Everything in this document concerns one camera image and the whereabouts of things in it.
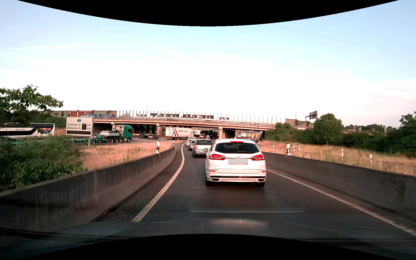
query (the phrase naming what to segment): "taillight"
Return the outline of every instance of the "taillight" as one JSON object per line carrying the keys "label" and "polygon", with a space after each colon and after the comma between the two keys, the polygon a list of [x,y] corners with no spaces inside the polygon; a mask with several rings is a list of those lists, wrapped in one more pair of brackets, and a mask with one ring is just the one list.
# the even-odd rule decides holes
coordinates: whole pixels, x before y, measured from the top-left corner
{"label": "taillight", "polygon": [[211,154],[208,159],[210,160],[224,160],[226,157],[222,156],[222,155],[217,155],[217,154]]}
{"label": "taillight", "polygon": [[251,157],[251,159],[253,161],[261,161],[261,160],[264,160],[264,156],[263,155],[257,155],[257,156]]}

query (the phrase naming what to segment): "white car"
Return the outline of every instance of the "white car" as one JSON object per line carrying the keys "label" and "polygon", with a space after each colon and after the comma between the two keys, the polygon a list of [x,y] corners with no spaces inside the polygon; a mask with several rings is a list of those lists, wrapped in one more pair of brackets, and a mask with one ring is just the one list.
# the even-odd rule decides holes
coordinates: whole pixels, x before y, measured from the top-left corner
{"label": "white car", "polygon": [[189,147],[190,141],[195,140],[195,139],[197,139],[197,138],[193,137],[193,136],[189,136],[188,139],[187,139],[187,142],[185,143],[185,146]]}
{"label": "white car", "polygon": [[248,139],[217,139],[205,161],[206,186],[215,182],[266,183],[266,161],[255,142]]}

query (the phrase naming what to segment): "grass field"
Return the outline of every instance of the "grass field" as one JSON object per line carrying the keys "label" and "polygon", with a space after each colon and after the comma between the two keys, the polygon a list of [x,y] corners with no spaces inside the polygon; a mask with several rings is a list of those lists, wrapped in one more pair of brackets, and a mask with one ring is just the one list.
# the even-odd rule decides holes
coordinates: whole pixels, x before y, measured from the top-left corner
{"label": "grass field", "polygon": [[[261,141],[259,148],[262,152],[284,154],[286,153],[286,144]],[[303,145],[299,143],[290,143],[290,155],[416,176],[416,159],[410,159],[401,155],[380,154],[337,146]]]}
{"label": "grass field", "polygon": [[[170,148],[169,142],[160,142],[160,152]],[[98,145],[84,149],[84,166],[88,170],[128,162],[157,153],[157,143]]]}

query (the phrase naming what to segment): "tire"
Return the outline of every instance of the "tire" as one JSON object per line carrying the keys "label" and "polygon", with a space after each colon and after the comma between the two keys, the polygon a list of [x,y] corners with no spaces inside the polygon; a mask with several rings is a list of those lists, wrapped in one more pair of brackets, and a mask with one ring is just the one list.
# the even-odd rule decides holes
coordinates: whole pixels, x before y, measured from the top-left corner
{"label": "tire", "polygon": [[207,180],[206,177],[205,177],[205,185],[206,186],[213,186],[213,184],[214,183],[212,181]]}

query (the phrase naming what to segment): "guardrail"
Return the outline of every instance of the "guardrail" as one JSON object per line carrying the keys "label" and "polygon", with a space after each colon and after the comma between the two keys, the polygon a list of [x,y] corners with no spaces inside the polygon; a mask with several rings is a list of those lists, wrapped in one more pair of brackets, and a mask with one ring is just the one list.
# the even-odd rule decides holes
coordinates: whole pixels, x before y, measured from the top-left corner
{"label": "guardrail", "polygon": [[200,123],[211,123],[211,124],[244,124],[244,125],[255,125],[255,126],[265,126],[265,127],[275,127],[274,123],[256,123],[256,122],[245,122],[245,121],[227,121],[227,120],[200,120],[192,118],[158,118],[158,117],[94,117],[94,119],[101,120],[148,120],[148,121],[159,121],[159,122],[168,122],[168,121],[188,121],[188,122],[200,122]]}
{"label": "guardrail", "polygon": [[175,156],[175,147],[170,147],[130,162],[1,192],[0,248],[96,220],[156,177]]}
{"label": "guardrail", "polygon": [[263,152],[266,165],[416,222],[416,176]]}

